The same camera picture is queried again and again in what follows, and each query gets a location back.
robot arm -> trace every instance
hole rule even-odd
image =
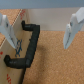
[[[72,43],[75,34],[81,30],[84,24],[84,7],[81,7],[75,14],[72,14],[70,23],[66,26],[63,38],[64,49],[67,49]]]
[[[2,14],[0,14],[0,33],[6,37],[7,41],[14,49],[17,48],[17,39],[13,27],[10,25],[7,16]]]

black object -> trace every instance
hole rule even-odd
[[[9,55],[6,55],[4,58],[4,62],[8,67],[16,68],[16,69],[25,69],[31,67],[37,47],[39,34],[40,34],[40,25],[25,24],[25,21],[22,21],[21,24],[23,30],[33,31],[30,39],[30,43],[27,48],[26,56],[25,58],[11,59]]]

textured brown surface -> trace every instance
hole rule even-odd
[[[64,50],[62,31],[41,31],[35,58],[23,84],[84,84],[84,32]]]
[[[7,15],[8,20],[10,24],[12,25],[13,22],[15,21],[18,13],[20,12],[20,9],[5,9],[5,10],[0,10],[0,13],[3,15]],[[5,36],[0,33],[0,45],[2,44],[3,40],[5,39]]]

